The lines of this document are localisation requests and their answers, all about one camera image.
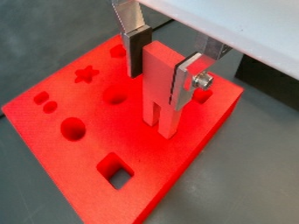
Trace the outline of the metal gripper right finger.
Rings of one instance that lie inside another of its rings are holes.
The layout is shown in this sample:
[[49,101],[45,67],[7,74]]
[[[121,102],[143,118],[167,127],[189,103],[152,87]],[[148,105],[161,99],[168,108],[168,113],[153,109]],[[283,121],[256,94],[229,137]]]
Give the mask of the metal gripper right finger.
[[196,89],[207,91],[213,82],[208,69],[228,53],[231,47],[208,35],[199,33],[196,52],[175,65],[169,105],[179,111],[192,98]]

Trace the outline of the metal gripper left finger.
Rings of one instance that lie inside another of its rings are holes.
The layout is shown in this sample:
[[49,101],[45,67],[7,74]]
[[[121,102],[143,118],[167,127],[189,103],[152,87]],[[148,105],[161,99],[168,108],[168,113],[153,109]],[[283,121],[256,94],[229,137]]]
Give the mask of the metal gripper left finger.
[[111,0],[125,48],[127,74],[143,73],[143,48],[152,42],[152,27],[145,24],[136,0]]

